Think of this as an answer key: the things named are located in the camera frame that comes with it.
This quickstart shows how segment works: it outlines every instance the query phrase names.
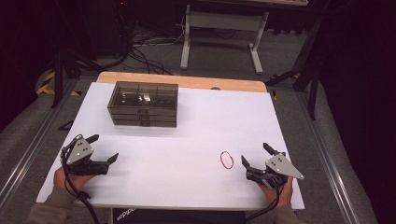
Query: human hand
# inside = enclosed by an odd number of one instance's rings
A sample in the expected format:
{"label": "human hand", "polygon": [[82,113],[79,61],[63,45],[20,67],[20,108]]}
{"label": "human hand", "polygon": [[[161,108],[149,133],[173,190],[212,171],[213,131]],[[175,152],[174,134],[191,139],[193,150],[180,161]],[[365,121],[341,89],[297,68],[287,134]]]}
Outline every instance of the human hand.
{"label": "human hand", "polygon": [[[284,185],[282,192],[279,196],[279,203],[276,207],[280,207],[291,202],[291,195],[293,194],[293,178],[289,176],[288,182]],[[258,184],[262,192],[265,194],[265,198],[268,203],[273,202],[276,199],[276,190],[268,189],[265,185]]]}
{"label": "human hand", "polygon": [[[94,175],[69,175],[70,180],[72,181],[73,185],[76,187],[77,190],[82,190],[84,185],[91,180]],[[64,168],[60,167],[58,170],[55,171],[53,177],[53,186],[59,189],[67,189],[72,190],[69,183],[66,181],[66,186],[64,185],[64,181],[66,177],[64,175]]]}

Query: white board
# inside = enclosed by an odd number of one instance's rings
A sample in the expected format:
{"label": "white board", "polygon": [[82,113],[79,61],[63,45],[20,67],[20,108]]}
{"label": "white board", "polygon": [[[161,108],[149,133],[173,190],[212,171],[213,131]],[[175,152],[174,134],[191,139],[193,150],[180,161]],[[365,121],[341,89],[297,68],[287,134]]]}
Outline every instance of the white board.
{"label": "white board", "polygon": [[[102,207],[161,209],[257,210],[267,205],[256,183],[246,180],[241,155],[263,169],[271,156],[266,142],[285,151],[270,94],[179,88],[177,127],[135,127],[113,124],[107,104],[114,84],[92,83],[64,146],[78,134],[99,134],[92,160],[118,160],[107,175],[85,188],[90,202]],[[228,151],[233,168],[225,169],[220,154]],[[227,156],[224,162],[230,164]],[[43,203],[52,189],[53,163],[37,197]],[[297,182],[292,207],[304,209]]]}

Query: wooden edge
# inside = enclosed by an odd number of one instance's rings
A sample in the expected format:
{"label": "wooden edge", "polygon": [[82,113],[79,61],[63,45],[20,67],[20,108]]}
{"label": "wooden edge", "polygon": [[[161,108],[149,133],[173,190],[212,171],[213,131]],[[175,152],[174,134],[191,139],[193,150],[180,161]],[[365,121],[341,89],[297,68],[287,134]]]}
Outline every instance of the wooden edge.
{"label": "wooden edge", "polygon": [[267,92],[261,81],[236,80],[211,77],[179,77],[138,73],[103,72],[96,82],[116,83],[117,81],[175,83],[181,88],[207,89],[219,88],[224,91]]}

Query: red rubber band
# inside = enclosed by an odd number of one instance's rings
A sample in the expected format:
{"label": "red rubber band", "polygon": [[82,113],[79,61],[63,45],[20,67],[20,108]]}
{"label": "red rubber band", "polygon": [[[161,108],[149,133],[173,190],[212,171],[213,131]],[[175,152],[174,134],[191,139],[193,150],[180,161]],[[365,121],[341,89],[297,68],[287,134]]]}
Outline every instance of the red rubber band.
{"label": "red rubber band", "polygon": [[221,161],[221,164],[224,166],[224,168],[226,168],[227,170],[230,170],[231,168],[233,168],[233,164],[231,165],[231,166],[226,166],[225,164],[224,164],[224,161],[223,161],[223,159],[222,159],[222,155],[224,154],[224,153],[227,153],[227,155],[230,157],[230,159],[231,159],[231,161],[233,162],[233,157],[230,155],[230,153],[228,152],[228,151],[223,151],[223,152],[221,152],[221,154],[220,154],[220,161]]}

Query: gray translucent box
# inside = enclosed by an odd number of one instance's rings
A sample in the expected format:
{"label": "gray translucent box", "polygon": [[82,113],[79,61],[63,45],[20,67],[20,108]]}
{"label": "gray translucent box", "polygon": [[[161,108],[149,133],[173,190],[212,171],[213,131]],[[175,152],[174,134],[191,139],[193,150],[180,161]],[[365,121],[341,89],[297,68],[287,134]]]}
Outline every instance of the gray translucent box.
{"label": "gray translucent box", "polygon": [[176,127],[177,93],[177,84],[119,81],[107,109],[116,125]]}

